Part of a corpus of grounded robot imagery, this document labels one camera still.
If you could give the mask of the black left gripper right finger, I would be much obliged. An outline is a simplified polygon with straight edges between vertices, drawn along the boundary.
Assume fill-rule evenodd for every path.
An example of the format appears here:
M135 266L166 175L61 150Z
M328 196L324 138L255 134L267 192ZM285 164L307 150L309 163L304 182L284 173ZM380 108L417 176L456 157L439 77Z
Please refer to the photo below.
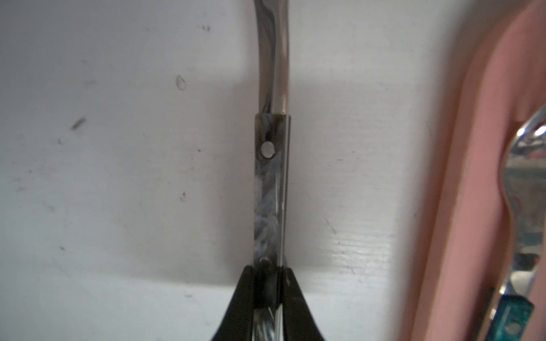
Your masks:
M282 269L280 301L284 340L325 341L290 268Z

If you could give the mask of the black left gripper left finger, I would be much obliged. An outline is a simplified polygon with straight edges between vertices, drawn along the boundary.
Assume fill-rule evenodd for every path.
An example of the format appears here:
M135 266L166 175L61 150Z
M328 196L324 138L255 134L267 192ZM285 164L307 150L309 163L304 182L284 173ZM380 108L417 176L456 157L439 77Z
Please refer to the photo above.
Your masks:
M251 341L254 293L254 270L246 266L212 341Z

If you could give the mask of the grey marble handle fork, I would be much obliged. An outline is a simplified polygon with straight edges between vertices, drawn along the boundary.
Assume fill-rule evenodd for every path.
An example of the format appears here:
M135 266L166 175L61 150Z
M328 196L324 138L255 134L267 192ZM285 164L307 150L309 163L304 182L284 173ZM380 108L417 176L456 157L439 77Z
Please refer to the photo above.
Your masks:
M279 340L289 154L288 1L255 1L259 109L255 117L253 340Z

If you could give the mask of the teal handle fork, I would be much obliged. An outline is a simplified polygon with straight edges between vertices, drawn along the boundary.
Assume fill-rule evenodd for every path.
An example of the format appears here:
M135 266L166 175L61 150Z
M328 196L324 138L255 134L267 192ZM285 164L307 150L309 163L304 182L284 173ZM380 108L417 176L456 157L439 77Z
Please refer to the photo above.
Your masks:
M500 169L513 249L486 340L520 340L534 310L529 296L545 248L545 108L516 132Z

